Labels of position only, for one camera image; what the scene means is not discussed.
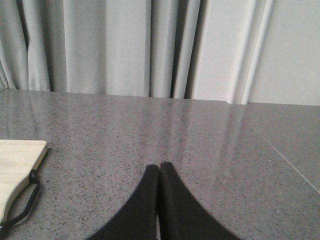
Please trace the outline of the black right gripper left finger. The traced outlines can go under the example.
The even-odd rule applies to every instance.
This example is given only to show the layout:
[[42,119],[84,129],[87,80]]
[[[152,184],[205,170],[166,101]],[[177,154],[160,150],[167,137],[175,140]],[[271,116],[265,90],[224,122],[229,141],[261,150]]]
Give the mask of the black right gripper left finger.
[[136,189],[121,209],[89,240],[155,240],[160,170],[147,165]]

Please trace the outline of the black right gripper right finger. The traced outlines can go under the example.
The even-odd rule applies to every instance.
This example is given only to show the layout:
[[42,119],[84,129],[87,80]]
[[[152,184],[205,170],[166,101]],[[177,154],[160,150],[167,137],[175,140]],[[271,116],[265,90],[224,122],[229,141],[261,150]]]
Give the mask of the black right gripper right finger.
[[171,162],[160,165],[159,227],[162,240],[239,239],[200,205]]

